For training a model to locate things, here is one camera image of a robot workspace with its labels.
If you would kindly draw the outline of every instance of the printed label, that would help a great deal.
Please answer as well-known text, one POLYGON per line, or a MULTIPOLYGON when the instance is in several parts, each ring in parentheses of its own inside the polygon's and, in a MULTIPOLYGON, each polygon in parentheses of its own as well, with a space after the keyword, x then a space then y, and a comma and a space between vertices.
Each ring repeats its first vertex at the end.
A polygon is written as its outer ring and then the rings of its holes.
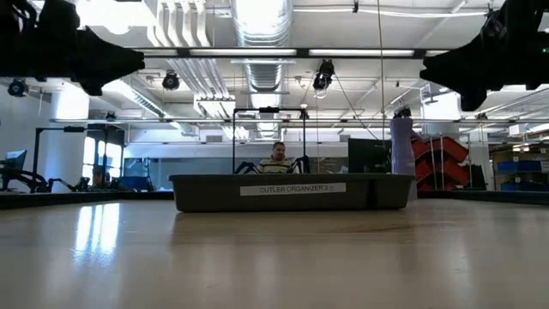
POLYGON ((342 193, 347 191, 345 183, 306 185, 254 185, 240 187, 241 197, 342 193))
POLYGON ((541 171, 542 172, 549 172, 549 161, 542 161, 541 162, 541 171))

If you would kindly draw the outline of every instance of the table surface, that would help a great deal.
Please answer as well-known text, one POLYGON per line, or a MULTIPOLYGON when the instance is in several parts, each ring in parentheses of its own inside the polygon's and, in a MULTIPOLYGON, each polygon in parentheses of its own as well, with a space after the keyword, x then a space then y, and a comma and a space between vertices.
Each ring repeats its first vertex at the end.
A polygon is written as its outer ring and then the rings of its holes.
POLYGON ((547 308, 549 212, 181 214, 173 202, 0 212, 2 308, 547 308))

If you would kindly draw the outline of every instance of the gray plastic tray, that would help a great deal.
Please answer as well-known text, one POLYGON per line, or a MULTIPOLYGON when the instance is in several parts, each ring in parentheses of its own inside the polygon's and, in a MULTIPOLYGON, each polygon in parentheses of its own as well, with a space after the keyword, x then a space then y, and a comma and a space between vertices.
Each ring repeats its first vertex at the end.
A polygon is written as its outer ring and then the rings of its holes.
POLYGON ((413 176, 390 174, 172 175, 183 212, 402 209, 413 176))

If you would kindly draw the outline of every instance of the window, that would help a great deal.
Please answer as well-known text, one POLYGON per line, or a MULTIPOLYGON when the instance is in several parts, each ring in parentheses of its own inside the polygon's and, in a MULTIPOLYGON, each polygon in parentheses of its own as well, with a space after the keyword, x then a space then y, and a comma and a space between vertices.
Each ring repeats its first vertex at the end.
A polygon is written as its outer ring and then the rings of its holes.
MULTIPOLYGON (((100 141, 97 147, 97 153, 99 155, 98 165, 103 165, 103 154, 105 153, 105 142, 100 141)), ((106 172, 111 177, 120 177, 120 167, 122 163, 122 146, 112 143, 106 144, 106 172)))
POLYGON ((95 140, 92 137, 86 137, 84 141, 84 166, 82 167, 82 177, 92 178, 95 163, 95 140))
MULTIPOLYGON (((84 165, 82 167, 82 177, 92 178, 94 176, 94 164, 103 165, 103 154, 105 153, 105 142, 96 143, 92 137, 86 137, 84 142, 84 165)), ((106 144, 106 172, 111 177, 120 177, 120 167, 122 163, 122 146, 107 143, 106 144)))

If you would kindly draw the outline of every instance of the white column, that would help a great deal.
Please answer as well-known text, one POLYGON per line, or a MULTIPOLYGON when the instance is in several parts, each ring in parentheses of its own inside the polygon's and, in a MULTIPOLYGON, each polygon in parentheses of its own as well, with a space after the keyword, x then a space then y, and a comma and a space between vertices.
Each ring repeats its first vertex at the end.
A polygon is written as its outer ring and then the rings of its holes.
MULTIPOLYGON (((88 117, 88 114, 89 97, 80 89, 64 90, 51 96, 51 118, 84 119, 88 117)), ((50 124, 50 127, 64 126, 65 124, 50 124)), ((82 176, 86 133, 44 131, 42 134, 48 135, 45 158, 46 179, 63 179, 70 184, 76 184, 82 176)), ((53 192, 68 191, 63 185, 55 184, 53 186, 53 192)))
POLYGON ((490 163, 489 145, 486 143, 488 141, 488 134, 473 131, 470 134, 470 138, 472 143, 471 148, 469 149, 471 163, 482 167, 486 189, 488 191, 494 191, 494 170, 490 163))

